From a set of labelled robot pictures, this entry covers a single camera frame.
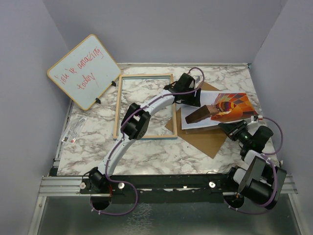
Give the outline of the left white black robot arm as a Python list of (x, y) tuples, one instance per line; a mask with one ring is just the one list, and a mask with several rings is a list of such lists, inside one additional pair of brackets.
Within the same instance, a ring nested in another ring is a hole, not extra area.
[(110, 177), (118, 162), (128, 148), (146, 134), (150, 119), (154, 114), (178, 101), (186, 102), (191, 106), (199, 104), (204, 79), (197, 87), (195, 83), (195, 79), (189, 73), (183, 73), (178, 81), (166, 85), (160, 94), (149, 101), (141, 105), (136, 103), (130, 105), (122, 120), (114, 146), (103, 161), (89, 172), (91, 187), (95, 192), (105, 192), (108, 181), (114, 182)]

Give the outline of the hot air balloon photo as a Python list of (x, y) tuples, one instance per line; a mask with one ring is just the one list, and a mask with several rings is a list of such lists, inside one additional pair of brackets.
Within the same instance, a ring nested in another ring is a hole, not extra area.
[(246, 93), (203, 91), (200, 106), (182, 105), (181, 128), (183, 130), (214, 128), (219, 123), (231, 123), (249, 119), (257, 112)]

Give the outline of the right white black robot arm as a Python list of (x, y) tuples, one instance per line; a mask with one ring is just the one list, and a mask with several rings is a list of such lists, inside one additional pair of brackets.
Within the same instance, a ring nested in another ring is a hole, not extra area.
[(225, 187), (251, 200), (259, 207), (271, 210), (276, 205), (287, 172), (276, 166), (270, 156), (263, 153), (273, 132), (266, 126), (259, 126), (252, 135), (248, 124), (242, 120), (233, 123), (219, 123), (218, 126), (232, 141), (241, 146), (241, 159), (248, 164), (248, 169), (232, 167), (225, 178)]

